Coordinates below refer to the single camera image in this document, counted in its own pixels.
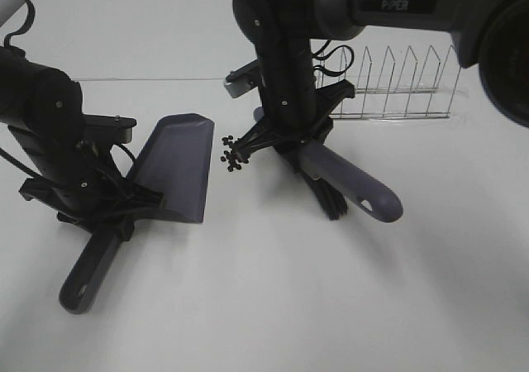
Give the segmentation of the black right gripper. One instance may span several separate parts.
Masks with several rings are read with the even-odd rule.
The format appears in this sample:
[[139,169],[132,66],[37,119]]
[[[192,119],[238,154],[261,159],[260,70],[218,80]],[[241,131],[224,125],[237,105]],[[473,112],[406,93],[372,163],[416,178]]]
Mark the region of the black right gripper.
[[299,141],[312,127],[312,139],[324,141],[333,128],[331,113],[355,97],[348,80],[316,90],[310,40],[258,36],[253,39],[260,74],[258,90],[266,122],[256,123],[235,142],[235,157],[246,161],[258,150]]

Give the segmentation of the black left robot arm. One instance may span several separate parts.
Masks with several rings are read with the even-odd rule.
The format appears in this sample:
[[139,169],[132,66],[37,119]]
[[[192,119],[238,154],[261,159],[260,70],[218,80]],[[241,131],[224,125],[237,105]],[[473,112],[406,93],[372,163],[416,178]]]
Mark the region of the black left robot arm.
[[131,141],[137,121],[85,114],[82,105],[79,83],[65,72],[1,50],[1,122],[35,166],[1,153],[28,176],[20,195],[56,210],[62,222],[90,232],[109,227],[129,241],[135,213],[162,200],[124,177],[112,158],[112,147]]

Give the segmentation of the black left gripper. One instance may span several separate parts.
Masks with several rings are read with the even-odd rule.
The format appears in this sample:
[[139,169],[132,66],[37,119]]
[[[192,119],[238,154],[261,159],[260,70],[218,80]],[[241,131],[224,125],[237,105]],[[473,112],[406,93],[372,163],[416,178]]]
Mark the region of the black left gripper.
[[111,149],[132,138],[130,127],[86,127],[70,135],[37,135],[18,131],[18,143],[38,171],[19,188],[26,201],[39,201],[57,211],[60,222],[81,228],[108,224],[120,241],[129,241],[135,219],[157,211],[164,194],[122,176]]

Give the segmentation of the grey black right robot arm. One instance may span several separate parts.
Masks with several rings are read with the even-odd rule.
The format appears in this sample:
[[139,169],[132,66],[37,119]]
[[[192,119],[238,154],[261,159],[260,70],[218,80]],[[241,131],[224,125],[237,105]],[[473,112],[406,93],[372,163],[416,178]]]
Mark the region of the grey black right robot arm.
[[224,138],[232,169],[257,150],[291,149],[326,131],[329,113],[353,86],[317,88],[323,53],[314,40],[347,41],[366,27],[448,33],[462,68],[477,66],[491,103],[528,123],[528,0],[232,0],[255,61],[234,73],[260,94],[263,117],[243,137]]

